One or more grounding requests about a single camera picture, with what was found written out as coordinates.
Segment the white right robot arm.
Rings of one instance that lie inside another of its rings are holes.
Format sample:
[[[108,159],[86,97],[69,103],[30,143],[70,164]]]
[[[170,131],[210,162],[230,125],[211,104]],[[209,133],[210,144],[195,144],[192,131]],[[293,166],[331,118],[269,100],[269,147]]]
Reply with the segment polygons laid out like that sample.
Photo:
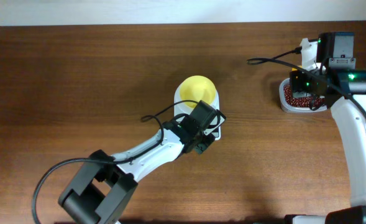
[[[308,109],[292,108],[281,97],[282,108],[292,113],[329,109],[337,124],[349,170],[350,207],[327,215],[286,215],[284,223],[366,223],[366,70],[357,70],[354,34],[325,32],[300,43],[301,66],[320,76],[318,82],[297,70],[287,79],[292,95],[313,93],[324,101]]]

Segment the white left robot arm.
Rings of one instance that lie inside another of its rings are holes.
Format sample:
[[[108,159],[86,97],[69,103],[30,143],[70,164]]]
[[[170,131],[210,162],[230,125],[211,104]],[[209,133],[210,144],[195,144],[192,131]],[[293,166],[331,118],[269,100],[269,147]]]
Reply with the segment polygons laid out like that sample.
[[[58,198],[76,223],[118,223],[138,183],[183,154],[202,154],[218,137],[226,116],[200,101],[191,113],[161,124],[149,140],[128,151],[92,153]]]

